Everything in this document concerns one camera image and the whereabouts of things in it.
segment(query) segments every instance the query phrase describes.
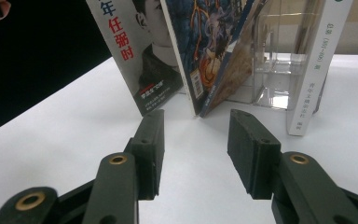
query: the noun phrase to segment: black plastic linkage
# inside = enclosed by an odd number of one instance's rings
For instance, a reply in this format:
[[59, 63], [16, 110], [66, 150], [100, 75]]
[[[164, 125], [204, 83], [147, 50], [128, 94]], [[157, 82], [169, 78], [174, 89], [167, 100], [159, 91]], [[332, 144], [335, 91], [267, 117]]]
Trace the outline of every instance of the black plastic linkage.
[[339, 188], [312, 157], [280, 148], [253, 115], [231, 110], [228, 155], [253, 199], [274, 195], [277, 223], [358, 223], [358, 195]]
[[231, 110], [227, 153], [253, 199], [271, 199], [272, 170], [281, 143], [252, 114]]
[[109, 155], [101, 161], [82, 223], [138, 223], [137, 196], [135, 158]]
[[55, 189], [26, 189], [10, 198], [0, 209], [0, 224], [51, 223], [55, 217], [50, 210], [56, 203]]
[[27, 189], [0, 209], [0, 224], [138, 223], [138, 201], [158, 194], [164, 158], [164, 111], [145, 115], [124, 152], [101, 160], [94, 180], [57, 198]]

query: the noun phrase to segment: book spine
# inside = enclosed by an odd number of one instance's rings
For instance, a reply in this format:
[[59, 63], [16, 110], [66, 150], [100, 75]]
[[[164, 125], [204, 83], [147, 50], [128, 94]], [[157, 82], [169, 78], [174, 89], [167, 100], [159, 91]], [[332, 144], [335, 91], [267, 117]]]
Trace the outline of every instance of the book spine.
[[193, 102], [193, 99], [192, 99], [191, 93], [190, 93], [190, 87], [188, 86], [188, 82], [186, 79], [186, 73], [185, 73], [185, 69], [183, 67], [183, 62], [182, 62], [182, 59], [179, 54], [177, 39], [176, 39], [175, 31], [173, 30], [172, 20], [171, 20], [170, 13], [168, 10], [167, 2], [165, 0], [161, 0], [160, 3], [161, 3], [162, 10], [164, 13], [165, 21], [167, 22], [168, 30], [170, 32], [170, 37], [171, 37], [171, 41], [172, 41], [172, 45], [173, 45], [173, 51], [175, 52], [176, 60], [178, 61], [179, 71], [182, 76], [183, 85], [184, 85], [184, 89], [186, 91], [187, 99], [190, 103], [191, 112], [192, 112], [193, 116], [197, 116], [196, 109], [194, 107], [194, 102]]
[[337, 48], [338, 40], [351, 9], [352, 0], [325, 0], [316, 36], [307, 52], [307, 63], [295, 102], [290, 102], [287, 111], [287, 132], [291, 135], [304, 135], [316, 108], [328, 68]]

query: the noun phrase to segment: comic book cover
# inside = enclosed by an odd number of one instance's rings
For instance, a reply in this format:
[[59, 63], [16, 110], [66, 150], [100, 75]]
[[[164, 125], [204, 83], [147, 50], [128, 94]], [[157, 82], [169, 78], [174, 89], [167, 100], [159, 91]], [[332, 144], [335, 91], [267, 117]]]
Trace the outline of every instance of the comic book cover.
[[216, 80], [245, 0], [161, 0], [194, 115]]
[[142, 115], [183, 87], [159, 1], [86, 2]]
[[[255, 7], [252, 10], [254, 2], [257, 4], [257, 0], [247, 0], [242, 1], [241, 5], [243, 6], [243, 10], [241, 13], [241, 19], [239, 20], [237, 27], [235, 28], [235, 32], [231, 37], [230, 43], [226, 48], [223, 59], [221, 60], [221, 66], [212, 85], [209, 95], [204, 102], [204, 105], [200, 111], [200, 117], [204, 118], [212, 109], [218, 106], [221, 102], [228, 98], [229, 95], [233, 94], [235, 90], [239, 87], [239, 84], [242, 84], [243, 81], [251, 75], [251, 62], [249, 59], [250, 51], [246, 51], [246, 48], [241, 48], [238, 46], [234, 55], [236, 60], [235, 62], [230, 62], [230, 58], [233, 55], [233, 50], [236, 47], [238, 40], [240, 38], [240, 34], [244, 24], [247, 21], [251, 21], [253, 14], [255, 14]], [[247, 30], [248, 34], [242, 35], [241, 45], [248, 45], [251, 42], [249, 30]]]

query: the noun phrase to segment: white book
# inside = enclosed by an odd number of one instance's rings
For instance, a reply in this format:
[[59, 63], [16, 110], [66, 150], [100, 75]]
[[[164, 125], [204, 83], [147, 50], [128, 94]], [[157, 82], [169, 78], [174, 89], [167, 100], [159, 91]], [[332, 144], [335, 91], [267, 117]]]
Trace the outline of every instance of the white book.
[[309, 0], [292, 54], [287, 132], [304, 135], [318, 104], [352, 0]]

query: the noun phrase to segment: barcode label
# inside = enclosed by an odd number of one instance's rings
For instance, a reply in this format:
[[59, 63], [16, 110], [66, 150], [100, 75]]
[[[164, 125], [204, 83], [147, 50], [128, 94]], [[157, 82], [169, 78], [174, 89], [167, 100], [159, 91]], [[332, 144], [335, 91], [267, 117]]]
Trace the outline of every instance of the barcode label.
[[196, 95], [196, 98], [199, 98], [203, 94], [203, 87], [200, 77], [199, 70], [195, 70], [190, 74], [191, 77], [191, 84], [193, 84], [193, 90], [194, 94]]

